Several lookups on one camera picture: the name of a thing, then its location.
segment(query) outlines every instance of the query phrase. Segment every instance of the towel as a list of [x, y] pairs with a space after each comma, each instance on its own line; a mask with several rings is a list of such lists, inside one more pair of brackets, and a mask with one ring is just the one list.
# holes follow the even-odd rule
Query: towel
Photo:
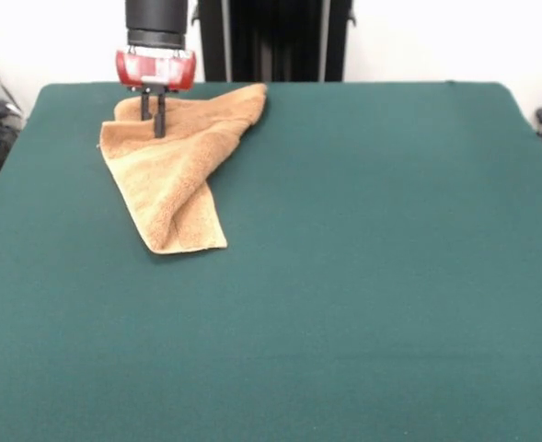
[[[208, 100], [167, 99], [167, 135], [140, 120], [140, 99], [115, 107], [99, 147], [145, 245], [154, 253], [227, 247], [207, 177], [256, 123], [266, 100], [251, 85]], [[150, 100], [156, 113], [156, 98]]]

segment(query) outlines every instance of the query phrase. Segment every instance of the green felt surface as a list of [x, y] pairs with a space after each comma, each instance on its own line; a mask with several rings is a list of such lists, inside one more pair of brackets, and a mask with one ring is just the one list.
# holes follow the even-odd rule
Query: green felt surface
[[[207, 98], [231, 85], [198, 85]], [[542, 145], [492, 84], [270, 85], [158, 257], [46, 87], [0, 176], [0, 442], [542, 441]]]

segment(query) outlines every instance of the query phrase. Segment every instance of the red gripper housing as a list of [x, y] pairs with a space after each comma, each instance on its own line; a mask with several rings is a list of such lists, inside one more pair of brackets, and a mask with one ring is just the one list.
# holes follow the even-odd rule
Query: red gripper housing
[[171, 90], [188, 90], [193, 86], [195, 52], [151, 52], [117, 52], [117, 74], [122, 84], [128, 87], [162, 85]]

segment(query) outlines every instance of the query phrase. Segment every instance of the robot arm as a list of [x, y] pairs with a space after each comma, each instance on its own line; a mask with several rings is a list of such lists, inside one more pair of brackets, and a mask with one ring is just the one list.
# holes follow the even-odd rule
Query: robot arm
[[188, 0], [126, 0], [128, 46], [117, 52], [119, 79], [142, 92], [142, 120], [149, 120], [150, 93], [158, 96], [155, 135], [166, 134], [166, 93], [190, 89], [195, 54], [185, 49]]

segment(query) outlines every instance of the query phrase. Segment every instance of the black metal frame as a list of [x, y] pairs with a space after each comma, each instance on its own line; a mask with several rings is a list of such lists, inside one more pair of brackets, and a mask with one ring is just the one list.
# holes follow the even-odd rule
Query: black metal frame
[[205, 80], [227, 81], [221, 0], [201, 0], [199, 2], [199, 21]]
[[[233, 81], [318, 81], [322, 0], [228, 0]], [[342, 81], [352, 0], [331, 0], [326, 81]], [[226, 81], [222, 0], [201, 0], [206, 81]]]

